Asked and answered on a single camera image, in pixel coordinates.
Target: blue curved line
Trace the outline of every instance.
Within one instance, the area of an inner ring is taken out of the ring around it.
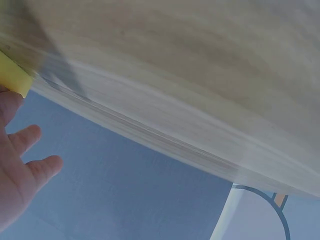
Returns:
[[[283,228],[284,228],[285,239],[286,240],[290,240],[291,239],[289,226],[288,226],[288,223],[287,223],[287,220],[286,220],[286,217],[285,217],[284,213],[282,212],[280,207],[278,207],[277,204],[267,194],[265,194],[264,192],[262,192],[262,191],[260,191],[258,189],[255,189],[255,188],[249,187],[249,186],[233,185],[232,188],[233,189],[247,190],[247,191],[250,191],[250,192],[252,192],[254,194],[258,194],[260,197],[265,199],[273,207],[275,212],[278,214],[278,216],[279,216],[279,218],[280,218],[280,220],[282,222]]]

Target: sanding block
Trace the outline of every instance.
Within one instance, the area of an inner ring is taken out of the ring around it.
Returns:
[[[0,51],[0,85],[26,98],[33,83],[33,77]]]

